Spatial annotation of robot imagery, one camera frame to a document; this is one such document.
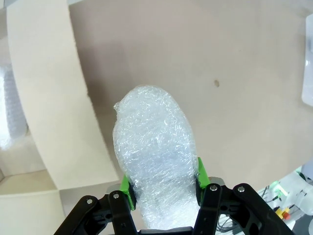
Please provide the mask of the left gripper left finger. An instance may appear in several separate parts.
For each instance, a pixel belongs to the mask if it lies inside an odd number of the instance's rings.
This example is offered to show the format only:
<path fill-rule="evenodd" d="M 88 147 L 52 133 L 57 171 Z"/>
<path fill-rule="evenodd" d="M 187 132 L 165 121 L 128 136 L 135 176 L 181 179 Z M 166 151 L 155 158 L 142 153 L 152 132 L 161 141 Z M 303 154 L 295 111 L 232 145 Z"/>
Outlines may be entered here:
<path fill-rule="evenodd" d="M 124 176 L 117 190 L 101 199 L 83 196 L 57 229 L 58 235 L 98 235 L 112 223 L 115 235 L 135 235 L 131 211 L 135 210 L 136 198 L 132 185 Z"/>

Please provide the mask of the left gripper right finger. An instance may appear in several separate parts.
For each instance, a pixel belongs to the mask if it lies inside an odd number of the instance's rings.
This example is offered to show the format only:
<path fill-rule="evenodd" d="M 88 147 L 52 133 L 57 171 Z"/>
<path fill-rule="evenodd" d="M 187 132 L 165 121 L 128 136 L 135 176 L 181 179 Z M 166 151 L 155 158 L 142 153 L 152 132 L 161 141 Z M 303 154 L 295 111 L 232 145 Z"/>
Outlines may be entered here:
<path fill-rule="evenodd" d="M 194 235 L 214 235 L 222 214 L 236 222 L 245 235 L 292 235 L 292 230 L 246 183 L 229 189 L 209 180 L 198 157 L 196 196 L 200 207 Z"/>

